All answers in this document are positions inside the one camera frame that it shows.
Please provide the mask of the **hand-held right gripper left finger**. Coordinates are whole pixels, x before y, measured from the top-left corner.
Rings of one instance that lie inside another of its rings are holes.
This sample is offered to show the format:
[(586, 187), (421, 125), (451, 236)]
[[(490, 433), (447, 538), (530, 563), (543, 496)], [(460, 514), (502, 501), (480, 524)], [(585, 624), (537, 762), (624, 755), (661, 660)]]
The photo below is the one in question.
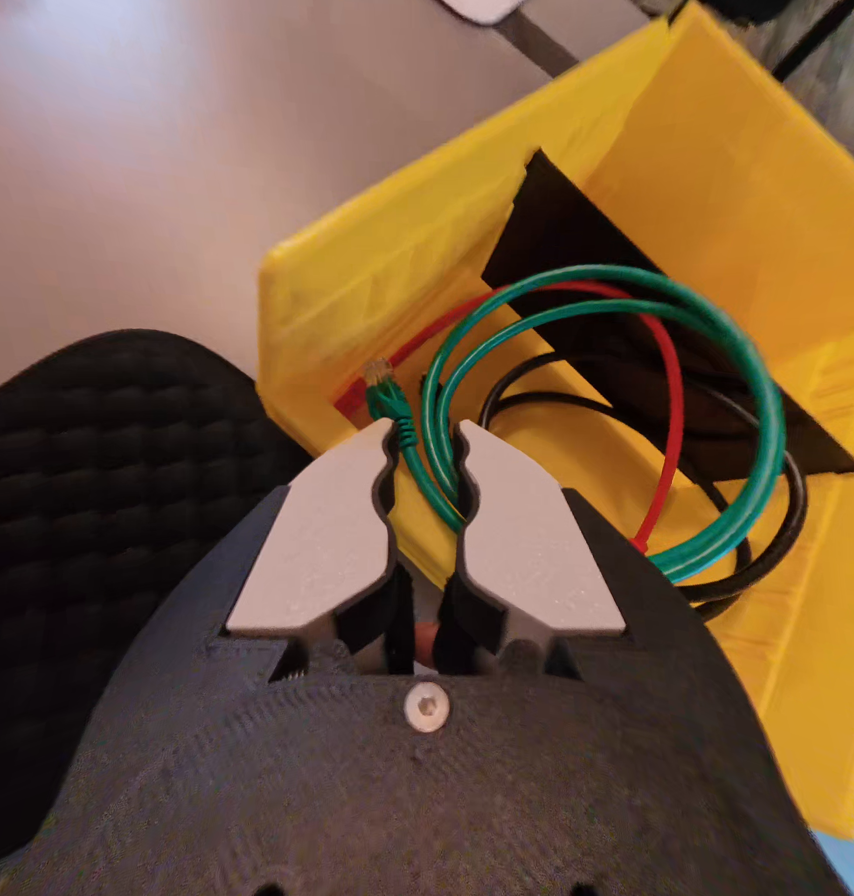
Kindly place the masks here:
[(397, 426), (384, 418), (302, 471), (288, 486), (226, 632), (307, 651), (338, 641), (364, 673), (410, 674), (413, 585), (388, 519), (397, 464)]

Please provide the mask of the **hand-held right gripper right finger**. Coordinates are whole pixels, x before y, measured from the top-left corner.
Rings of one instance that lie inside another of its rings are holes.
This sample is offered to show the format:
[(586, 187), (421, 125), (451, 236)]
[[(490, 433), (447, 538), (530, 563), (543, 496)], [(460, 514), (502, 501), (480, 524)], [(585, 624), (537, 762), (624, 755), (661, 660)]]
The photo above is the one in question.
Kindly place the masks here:
[(432, 659), (445, 674), (490, 668), (514, 643), (542, 660), (565, 639), (619, 639), (626, 621), (563, 487), (470, 420), (455, 433), (464, 525)]

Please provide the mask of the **yellow plastic bin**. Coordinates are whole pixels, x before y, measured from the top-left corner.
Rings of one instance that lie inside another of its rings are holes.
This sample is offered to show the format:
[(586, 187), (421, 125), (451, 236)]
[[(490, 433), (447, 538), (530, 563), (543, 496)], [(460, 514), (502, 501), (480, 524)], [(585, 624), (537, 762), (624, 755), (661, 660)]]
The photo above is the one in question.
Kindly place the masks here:
[[(257, 390), (311, 454), (334, 403), (480, 281), (533, 151), (740, 325), (854, 456), (854, 159), (698, 4), (411, 163), (276, 246)], [(783, 565), (711, 630), (817, 830), (854, 839), (854, 473), (812, 475)]]

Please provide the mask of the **black foam mat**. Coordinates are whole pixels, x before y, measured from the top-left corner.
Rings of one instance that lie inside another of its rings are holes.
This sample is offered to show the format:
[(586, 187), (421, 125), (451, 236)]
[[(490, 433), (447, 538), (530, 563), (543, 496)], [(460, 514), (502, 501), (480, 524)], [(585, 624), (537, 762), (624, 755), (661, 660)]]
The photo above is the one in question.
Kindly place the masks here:
[(153, 612), (310, 461), (249, 375), (161, 330), (95, 335), (0, 386), (0, 861), (42, 825)]

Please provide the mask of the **black bin divider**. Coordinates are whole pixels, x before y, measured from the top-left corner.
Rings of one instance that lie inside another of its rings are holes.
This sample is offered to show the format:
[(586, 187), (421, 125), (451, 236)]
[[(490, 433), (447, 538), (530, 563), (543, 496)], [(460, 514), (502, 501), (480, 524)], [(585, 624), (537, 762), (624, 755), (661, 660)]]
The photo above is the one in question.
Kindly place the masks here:
[[(513, 211), (489, 257), (483, 279), (502, 287), (538, 273), (608, 264), (659, 273), (660, 268), (547, 157), (536, 151), (514, 196)], [(682, 458), (689, 471), (723, 482), (746, 477), (757, 434), (703, 387), (758, 416), (742, 375), (723, 349), (701, 333), (664, 320), (685, 383)], [(579, 316), (538, 328), (550, 348), (615, 409), (665, 445), (667, 385), (657, 343), (637, 315)], [(785, 391), (787, 450), (806, 475), (854, 473), (854, 455)]]

